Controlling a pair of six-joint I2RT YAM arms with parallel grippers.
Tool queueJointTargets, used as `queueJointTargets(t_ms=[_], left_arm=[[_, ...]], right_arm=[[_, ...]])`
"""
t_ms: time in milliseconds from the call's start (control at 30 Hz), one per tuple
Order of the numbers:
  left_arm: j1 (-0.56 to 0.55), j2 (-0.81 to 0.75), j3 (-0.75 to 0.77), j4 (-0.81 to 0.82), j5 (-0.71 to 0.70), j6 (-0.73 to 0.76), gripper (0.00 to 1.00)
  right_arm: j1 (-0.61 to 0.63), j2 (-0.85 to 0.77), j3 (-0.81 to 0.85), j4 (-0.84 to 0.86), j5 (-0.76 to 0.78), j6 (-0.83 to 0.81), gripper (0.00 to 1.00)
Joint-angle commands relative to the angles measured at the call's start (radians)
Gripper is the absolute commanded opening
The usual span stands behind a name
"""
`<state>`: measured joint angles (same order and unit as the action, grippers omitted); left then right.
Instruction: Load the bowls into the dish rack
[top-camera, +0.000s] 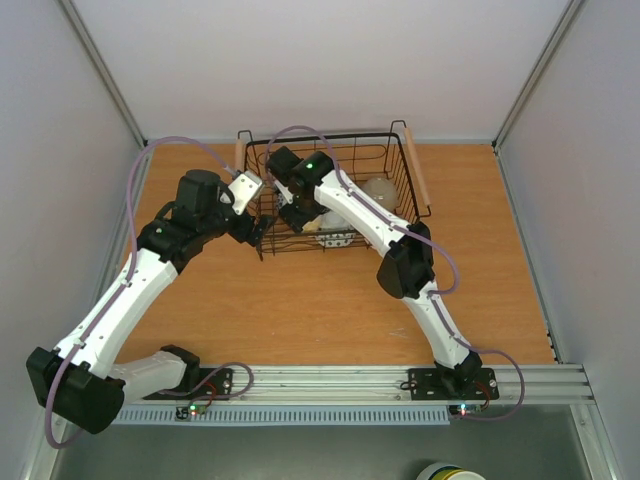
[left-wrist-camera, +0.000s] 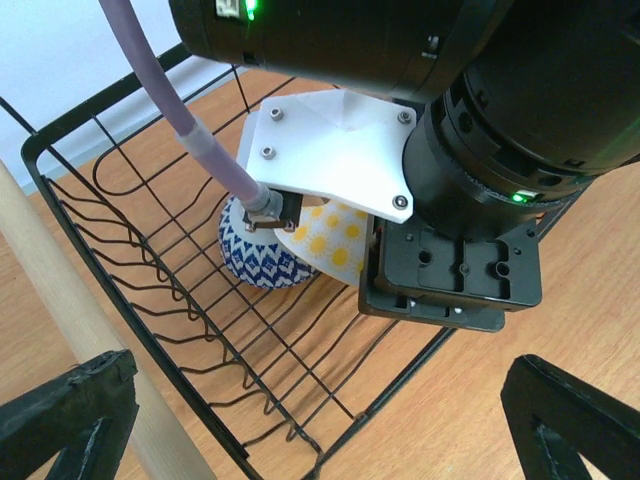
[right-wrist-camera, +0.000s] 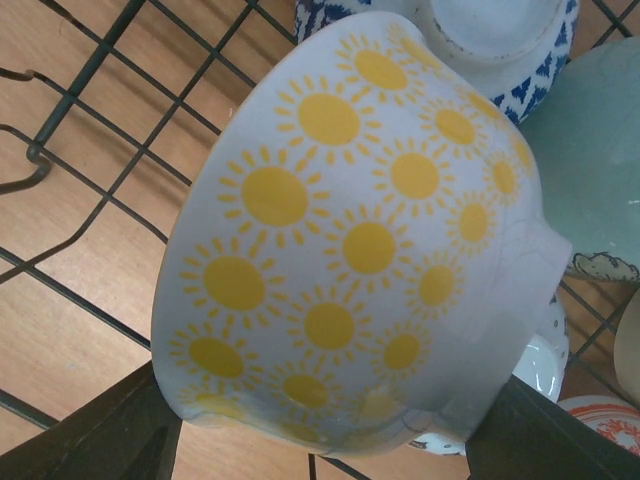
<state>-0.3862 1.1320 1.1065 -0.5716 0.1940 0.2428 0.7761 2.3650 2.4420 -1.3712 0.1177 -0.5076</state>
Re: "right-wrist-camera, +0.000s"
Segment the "red patterned bowl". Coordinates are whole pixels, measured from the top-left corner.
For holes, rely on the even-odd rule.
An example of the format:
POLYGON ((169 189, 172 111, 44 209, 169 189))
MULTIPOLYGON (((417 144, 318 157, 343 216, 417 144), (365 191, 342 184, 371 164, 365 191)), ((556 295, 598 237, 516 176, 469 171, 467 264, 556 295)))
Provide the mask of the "red patterned bowl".
POLYGON ((431 52, 520 124, 566 64, 579 10, 577 1, 298 1, 294 32, 303 41, 352 14, 402 15, 431 52))

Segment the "cream white bowl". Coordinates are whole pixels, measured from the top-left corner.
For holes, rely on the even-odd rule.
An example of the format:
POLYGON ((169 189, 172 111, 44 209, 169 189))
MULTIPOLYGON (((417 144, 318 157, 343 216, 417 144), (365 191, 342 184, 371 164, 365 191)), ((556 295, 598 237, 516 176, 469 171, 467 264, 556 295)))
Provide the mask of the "cream white bowl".
POLYGON ((621 388, 639 404, 639 291, 628 302, 618 324, 614 369, 621 388))

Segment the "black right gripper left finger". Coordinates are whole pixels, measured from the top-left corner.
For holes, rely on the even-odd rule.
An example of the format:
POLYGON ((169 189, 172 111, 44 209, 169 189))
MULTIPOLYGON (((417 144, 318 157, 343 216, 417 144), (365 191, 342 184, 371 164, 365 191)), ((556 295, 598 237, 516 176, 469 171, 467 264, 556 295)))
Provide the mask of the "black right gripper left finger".
POLYGON ((182 419, 151 362, 1 455, 3 479, 170 479, 182 419))

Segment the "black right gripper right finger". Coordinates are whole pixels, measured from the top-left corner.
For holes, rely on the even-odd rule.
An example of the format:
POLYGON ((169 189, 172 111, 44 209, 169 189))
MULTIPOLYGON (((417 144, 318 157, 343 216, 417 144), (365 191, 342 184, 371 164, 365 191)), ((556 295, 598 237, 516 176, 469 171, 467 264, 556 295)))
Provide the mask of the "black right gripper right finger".
POLYGON ((465 445, 469 478, 637 479, 639 457, 516 376, 465 445))

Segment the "white bowl yellow suns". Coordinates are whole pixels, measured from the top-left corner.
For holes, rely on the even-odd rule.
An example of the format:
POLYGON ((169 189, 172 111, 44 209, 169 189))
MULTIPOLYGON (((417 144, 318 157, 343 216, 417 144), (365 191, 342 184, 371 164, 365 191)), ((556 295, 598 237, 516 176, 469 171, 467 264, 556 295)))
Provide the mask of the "white bowl yellow suns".
POLYGON ((169 238, 155 378, 183 420, 331 456, 468 439, 570 243, 526 141, 391 12, 295 47, 215 143, 169 238))

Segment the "mint green bowl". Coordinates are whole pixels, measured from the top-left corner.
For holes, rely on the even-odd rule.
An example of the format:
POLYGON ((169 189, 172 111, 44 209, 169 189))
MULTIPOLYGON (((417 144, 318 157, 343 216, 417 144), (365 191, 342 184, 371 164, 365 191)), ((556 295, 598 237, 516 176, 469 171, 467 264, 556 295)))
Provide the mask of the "mint green bowl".
POLYGON ((572 245, 568 274, 638 282, 638 38, 571 61, 520 130, 538 164, 545 217, 572 245))

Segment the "white bowl orange pattern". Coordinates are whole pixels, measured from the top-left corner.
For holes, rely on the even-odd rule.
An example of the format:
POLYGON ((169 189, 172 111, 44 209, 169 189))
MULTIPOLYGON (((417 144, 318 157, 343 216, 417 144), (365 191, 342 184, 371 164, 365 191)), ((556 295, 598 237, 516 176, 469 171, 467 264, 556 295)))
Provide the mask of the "white bowl orange pattern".
POLYGON ((639 410, 611 396, 583 395, 558 405, 589 428, 635 455, 639 455, 639 410))

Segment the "white bowl dark diamond pattern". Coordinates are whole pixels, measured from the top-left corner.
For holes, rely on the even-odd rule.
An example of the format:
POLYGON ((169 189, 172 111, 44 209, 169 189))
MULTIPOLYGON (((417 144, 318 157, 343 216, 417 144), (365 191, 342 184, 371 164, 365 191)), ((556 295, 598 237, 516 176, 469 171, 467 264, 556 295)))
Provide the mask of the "white bowl dark diamond pattern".
MULTIPOLYGON (((559 399, 569 354, 565 309, 558 295, 547 307, 536 334, 529 341, 513 374, 538 393, 556 403, 559 399)), ((420 451, 440 456, 465 456, 465 445, 437 433, 425 433, 409 443, 420 451)))

